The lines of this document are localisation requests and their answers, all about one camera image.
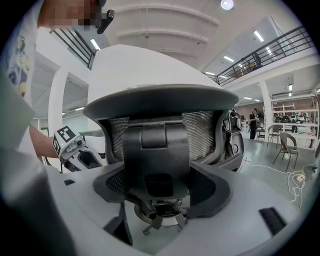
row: black plastic bracket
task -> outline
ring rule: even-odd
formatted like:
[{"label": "black plastic bracket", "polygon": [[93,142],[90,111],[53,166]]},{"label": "black plastic bracket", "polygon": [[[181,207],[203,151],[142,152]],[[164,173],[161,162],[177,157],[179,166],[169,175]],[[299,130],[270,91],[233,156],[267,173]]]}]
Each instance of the black plastic bracket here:
[{"label": "black plastic bracket", "polygon": [[190,172],[182,115],[130,119],[122,137],[125,172],[142,200],[184,198]]}]

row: person wearing black shirt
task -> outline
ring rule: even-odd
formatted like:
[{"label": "person wearing black shirt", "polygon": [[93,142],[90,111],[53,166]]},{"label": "person wearing black shirt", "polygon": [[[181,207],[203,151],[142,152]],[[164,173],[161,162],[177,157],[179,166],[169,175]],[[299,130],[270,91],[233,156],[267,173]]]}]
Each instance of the person wearing black shirt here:
[{"label": "person wearing black shirt", "polygon": [[258,128],[257,127],[257,120],[258,120],[258,117],[257,117],[257,109],[254,108],[252,110],[252,113],[250,114],[249,116],[249,123],[250,123],[250,139],[251,140],[254,140],[255,137],[256,137],[256,129]]}]

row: metal chair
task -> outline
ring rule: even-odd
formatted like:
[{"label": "metal chair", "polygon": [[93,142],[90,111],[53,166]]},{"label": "metal chair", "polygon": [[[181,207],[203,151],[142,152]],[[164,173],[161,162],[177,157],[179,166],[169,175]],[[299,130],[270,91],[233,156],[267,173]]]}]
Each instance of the metal chair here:
[{"label": "metal chair", "polygon": [[270,142],[272,141],[273,138],[276,138],[276,149],[278,148],[278,142],[279,142],[279,135],[280,135],[280,130],[281,130],[281,125],[271,125],[268,129],[268,143],[266,146],[268,147],[269,145],[269,139]]},{"label": "metal chair", "polygon": [[[287,139],[290,139],[292,140],[293,142],[293,149],[289,149],[288,146],[287,146]],[[278,156],[280,153],[283,153],[283,156],[282,156],[282,159],[284,159],[284,156],[285,154],[287,154],[289,156],[289,162],[288,162],[288,165],[286,166],[286,169],[285,169],[285,172],[287,172],[288,170],[288,167],[289,167],[289,164],[290,164],[290,160],[291,160],[291,155],[296,155],[296,158],[295,158],[295,162],[294,162],[294,166],[293,168],[296,167],[296,163],[297,163],[297,159],[298,159],[298,156],[299,156],[299,151],[297,150],[297,141],[296,139],[290,135],[289,133],[287,132],[282,132],[280,133],[280,142],[281,142],[281,149],[279,151],[279,153],[277,154],[276,158],[274,159],[273,161],[273,164],[275,163],[275,161],[277,160]]]}]

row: white cable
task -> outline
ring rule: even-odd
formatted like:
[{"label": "white cable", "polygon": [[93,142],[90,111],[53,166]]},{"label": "white cable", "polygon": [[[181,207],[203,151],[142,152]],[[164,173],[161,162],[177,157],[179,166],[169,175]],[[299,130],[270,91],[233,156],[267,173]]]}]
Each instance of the white cable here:
[{"label": "white cable", "polygon": [[[240,167],[240,170],[242,169],[243,166],[255,166],[255,167],[265,167],[265,168],[269,168],[269,169],[272,169],[272,170],[274,170],[274,171],[277,171],[277,172],[283,173],[283,174],[289,174],[289,176],[288,176],[288,183],[287,183],[287,185],[288,185],[288,190],[289,190],[290,194],[294,195],[294,199],[291,200],[290,203],[296,201],[297,197],[300,196],[300,205],[299,205],[299,207],[297,207],[297,208],[300,210],[301,205],[302,205],[302,189],[304,188],[304,186],[305,186],[305,184],[306,184],[306,181],[305,181],[305,179],[303,179],[302,186],[299,187],[298,184],[295,182],[294,178],[295,178],[295,177],[299,177],[300,174],[302,174],[302,175],[304,175],[304,177],[306,177],[306,174],[305,174],[305,172],[304,172],[304,168],[305,168],[306,166],[315,165],[316,163],[306,164],[306,165],[304,165],[304,166],[302,167],[302,170],[295,170],[295,171],[293,171],[292,168],[291,168],[291,166],[290,166],[290,169],[291,169],[292,172],[284,172],[284,171],[280,171],[280,170],[271,168],[271,167],[269,167],[269,166],[247,164],[247,161],[245,161],[245,162],[243,162],[243,161],[244,161],[244,160],[242,160],[242,164],[243,164],[243,165]],[[290,184],[289,184],[289,183],[290,183],[290,176],[291,176],[291,175],[292,175],[291,180],[292,180],[292,182],[296,185],[296,187],[292,187],[292,190],[293,190],[294,193],[292,193],[292,192],[290,191]]]}]

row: black railing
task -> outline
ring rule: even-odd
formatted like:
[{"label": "black railing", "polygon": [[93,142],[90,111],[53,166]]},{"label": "black railing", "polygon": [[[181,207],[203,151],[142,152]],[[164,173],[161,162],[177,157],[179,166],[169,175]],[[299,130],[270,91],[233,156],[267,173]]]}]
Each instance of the black railing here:
[{"label": "black railing", "polygon": [[67,49],[76,56],[83,64],[91,69],[92,62],[96,55],[78,31],[69,29],[54,29],[50,34],[56,35],[66,46]]},{"label": "black railing", "polygon": [[306,29],[303,26],[297,27],[228,67],[216,76],[216,82],[225,86],[252,71],[314,46]]}]

